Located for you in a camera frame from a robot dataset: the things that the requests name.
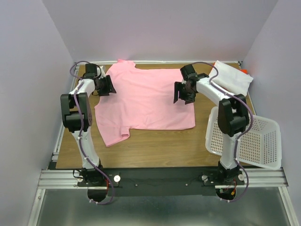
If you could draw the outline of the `pink t shirt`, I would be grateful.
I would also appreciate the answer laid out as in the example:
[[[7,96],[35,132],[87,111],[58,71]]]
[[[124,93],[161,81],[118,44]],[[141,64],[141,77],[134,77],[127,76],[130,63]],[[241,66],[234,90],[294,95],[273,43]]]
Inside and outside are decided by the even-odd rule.
[[[130,137],[131,129],[185,130],[195,127],[193,104],[174,102],[180,69],[138,69],[119,59],[106,73],[115,94],[100,97],[95,106],[98,130],[106,147]]]

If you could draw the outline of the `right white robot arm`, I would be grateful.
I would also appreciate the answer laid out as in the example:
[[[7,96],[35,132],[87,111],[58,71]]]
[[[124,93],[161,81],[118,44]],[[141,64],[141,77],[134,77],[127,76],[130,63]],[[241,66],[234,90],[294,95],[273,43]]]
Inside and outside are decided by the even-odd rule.
[[[237,159],[238,142],[253,123],[252,111],[244,95],[234,95],[215,84],[205,73],[198,74],[193,64],[183,66],[180,72],[182,81],[174,84],[174,102],[181,99],[185,104],[191,104],[195,102],[196,94],[201,93],[218,107],[217,122],[223,133],[222,157],[217,171],[205,173],[205,176],[217,184],[228,184],[241,175]]]

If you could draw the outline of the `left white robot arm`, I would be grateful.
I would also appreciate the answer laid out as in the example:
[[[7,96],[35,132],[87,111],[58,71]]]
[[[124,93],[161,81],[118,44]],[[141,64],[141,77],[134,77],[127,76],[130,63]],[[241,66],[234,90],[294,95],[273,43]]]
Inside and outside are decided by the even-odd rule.
[[[103,172],[101,160],[97,155],[91,135],[93,116],[89,97],[97,92],[100,97],[116,94],[111,77],[102,66],[88,61],[76,62],[70,68],[70,75],[78,79],[76,87],[68,94],[60,96],[63,126],[74,137],[82,159],[82,169],[76,179],[83,183],[99,186],[111,185],[109,177]]]

